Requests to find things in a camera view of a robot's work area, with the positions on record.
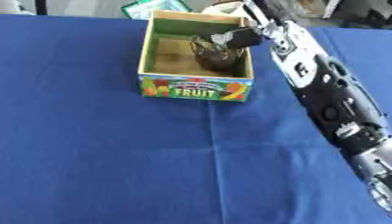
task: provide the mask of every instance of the cardboard box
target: cardboard box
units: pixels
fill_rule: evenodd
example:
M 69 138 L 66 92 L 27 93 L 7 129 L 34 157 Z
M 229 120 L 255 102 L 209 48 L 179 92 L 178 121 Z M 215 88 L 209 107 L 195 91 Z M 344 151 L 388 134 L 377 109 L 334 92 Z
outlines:
M 243 18 L 156 10 L 144 39 L 138 75 L 144 96 L 244 102 L 253 84 L 250 50 L 232 71 L 213 72 L 196 61 L 191 36 L 238 28 Z

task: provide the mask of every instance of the table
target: table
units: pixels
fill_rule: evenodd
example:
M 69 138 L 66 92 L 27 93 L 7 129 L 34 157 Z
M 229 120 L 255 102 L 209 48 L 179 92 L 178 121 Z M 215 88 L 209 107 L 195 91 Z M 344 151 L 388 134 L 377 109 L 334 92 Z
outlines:
M 267 44 L 246 103 L 158 99 L 137 84 L 144 21 L 0 27 L 0 223 L 390 223 Z M 311 31 L 392 111 L 391 32 Z

